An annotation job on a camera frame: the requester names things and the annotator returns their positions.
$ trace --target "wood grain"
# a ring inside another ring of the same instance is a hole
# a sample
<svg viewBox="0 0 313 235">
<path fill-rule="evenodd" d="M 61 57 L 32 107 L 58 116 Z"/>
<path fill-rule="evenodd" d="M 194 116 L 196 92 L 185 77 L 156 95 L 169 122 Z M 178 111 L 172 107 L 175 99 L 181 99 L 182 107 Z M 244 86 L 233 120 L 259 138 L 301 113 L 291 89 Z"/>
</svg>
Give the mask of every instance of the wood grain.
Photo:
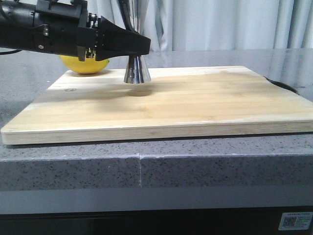
<svg viewBox="0 0 313 235">
<path fill-rule="evenodd" d="M 5 144 L 313 131 L 313 103 L 242 66 L 67 71 L 1 129 Z"/>
</svg>

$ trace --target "yellow lemon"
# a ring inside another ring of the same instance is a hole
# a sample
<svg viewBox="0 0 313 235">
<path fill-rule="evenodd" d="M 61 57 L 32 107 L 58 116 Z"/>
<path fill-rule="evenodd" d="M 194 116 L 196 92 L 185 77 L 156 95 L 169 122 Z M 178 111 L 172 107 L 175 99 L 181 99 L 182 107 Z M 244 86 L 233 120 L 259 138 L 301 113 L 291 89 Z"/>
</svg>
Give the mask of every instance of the yellow lemon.
<svg viewBox="0 0 313 235">
<path fill-rule="evenodd" d="M 81 73 L 81 74 L 89 74 L 95 73 L 102 69 L 104 69 L 109 60 L 96 61 L 95 58 L 86 58 L 85 61 L 79 61 L 78 57 L 67 56 L 67 55 L 59 55 L 63 64 L 68 67 L 70 70 Z"/>
</svg>

